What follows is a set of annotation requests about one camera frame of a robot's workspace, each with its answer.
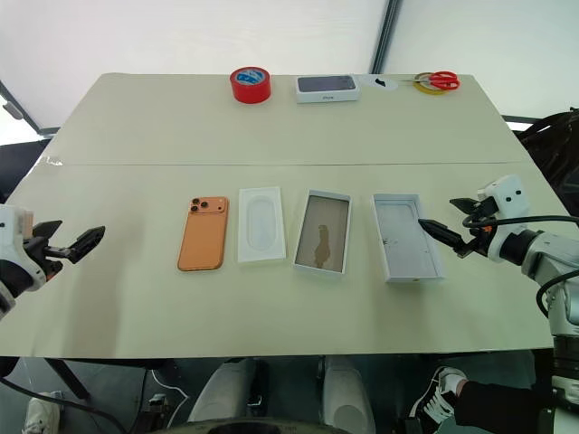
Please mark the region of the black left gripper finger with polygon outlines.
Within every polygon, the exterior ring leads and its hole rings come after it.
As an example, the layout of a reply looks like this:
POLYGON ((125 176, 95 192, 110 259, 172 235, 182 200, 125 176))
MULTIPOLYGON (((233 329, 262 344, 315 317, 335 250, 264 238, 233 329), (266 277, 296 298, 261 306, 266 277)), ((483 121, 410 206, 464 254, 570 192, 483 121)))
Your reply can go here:
POLYGON ((67 259, 72 264, 78 263, 94 250, 104 237, 106 228, 99 226, 86 230, 77 240, 69 247, 67 259))
POLYGON ((62 221, 38 222, 33 226, 33 237, 42 237, 50 239, 55 232, 62 225, 62 221))

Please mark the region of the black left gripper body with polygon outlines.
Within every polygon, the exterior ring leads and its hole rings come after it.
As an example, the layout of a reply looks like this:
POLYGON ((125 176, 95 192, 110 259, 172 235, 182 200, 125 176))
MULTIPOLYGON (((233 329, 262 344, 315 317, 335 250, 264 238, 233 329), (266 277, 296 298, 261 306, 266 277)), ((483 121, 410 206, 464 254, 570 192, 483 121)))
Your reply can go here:
POLYGON ((67 259, 68 248, 57 248, 49 245, 49 239, 32 237, 23 242, 24 253, 27 259, 33 263, 33 271, 27 271, 24 267, 20 276, 21 281, 33 281, 44 275, 49 281, 62 270, 61 259, 67 259))

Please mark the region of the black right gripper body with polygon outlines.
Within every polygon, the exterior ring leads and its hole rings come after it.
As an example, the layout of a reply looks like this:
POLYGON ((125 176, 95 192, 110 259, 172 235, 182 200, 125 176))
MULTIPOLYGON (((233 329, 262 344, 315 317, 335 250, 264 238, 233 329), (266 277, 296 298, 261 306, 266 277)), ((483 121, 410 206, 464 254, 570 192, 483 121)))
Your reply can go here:
POLYGON ((477 226, 471 227, 474 223, 483 223, 489 221, 495 221, 495 214, 498 212, 498 206, 493 198, 486 198, 478 201, 478 209, 472 215, 467 215, 462 225, 466 227, 473 239, 466 244, 466 247, 462 249, 459 256, 464 258, 472 252, 476 252, 481 256, 487 257, 489 245, 492 242, 496 232, 496 226, 477 226))

